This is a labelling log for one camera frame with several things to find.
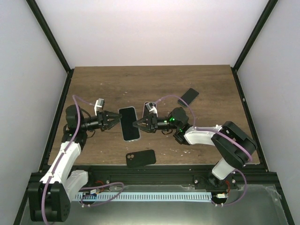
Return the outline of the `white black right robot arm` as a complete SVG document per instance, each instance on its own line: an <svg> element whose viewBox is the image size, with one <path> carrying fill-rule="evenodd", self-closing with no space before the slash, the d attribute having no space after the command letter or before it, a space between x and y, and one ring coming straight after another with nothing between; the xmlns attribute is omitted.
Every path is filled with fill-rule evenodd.
<svg viewBox="0 0 300 225"><path fill-rule="evenodd" d="M222 158L208 177L208 183L214 189L224 185L229 174L252 161L257 144L232 121L214 127L197 127L189 124L188 120L182 107L173 109L166 117L158 117L155 108L152 108L147 116L134 121L133 126L147 133L174 130L173 137L179 144L216 147Z"/></svg>

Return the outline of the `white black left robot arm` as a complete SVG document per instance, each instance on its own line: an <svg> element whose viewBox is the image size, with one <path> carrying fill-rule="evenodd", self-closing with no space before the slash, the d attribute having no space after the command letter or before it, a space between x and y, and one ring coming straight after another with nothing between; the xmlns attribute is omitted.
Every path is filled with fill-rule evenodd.
<svg viewBox="0 0 300 225"><path fill-rule="evenodd" d="M78 105L66 109L60 150L45 175L28 187L30 218L33 222L64 222L70 212L70 204L83 187L95 186L94 175L84 170L72 171L75 160L81 154L88 139L87 132L106 131L117 125L122 115L109 111L96 111L95 116L85 118Z"/></svg>

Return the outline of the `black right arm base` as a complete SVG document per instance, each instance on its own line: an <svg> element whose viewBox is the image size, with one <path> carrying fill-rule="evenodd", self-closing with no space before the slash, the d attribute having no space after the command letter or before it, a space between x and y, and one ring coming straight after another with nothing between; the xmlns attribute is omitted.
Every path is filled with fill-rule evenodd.
<svg viewBox="0 0 300 225"><path fill-rule="evenodd" d="M219 180L212 173L193 176L195 188L205 189L206 191L225 191L227 188L236 189L237 186L232 180L232 174L228 175L224 180Z"/></svg>

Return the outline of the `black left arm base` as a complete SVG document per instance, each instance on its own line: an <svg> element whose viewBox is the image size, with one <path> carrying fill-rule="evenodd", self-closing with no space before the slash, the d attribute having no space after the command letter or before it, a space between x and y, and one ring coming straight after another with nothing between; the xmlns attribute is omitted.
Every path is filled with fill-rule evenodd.
<svg viewBox="0 0 300 225"><path fill-rule="evenodd" d="M109 184L111 180L110 175L107 174L93 174L89 176L86 187L98 187L105 184Z"/></svg>

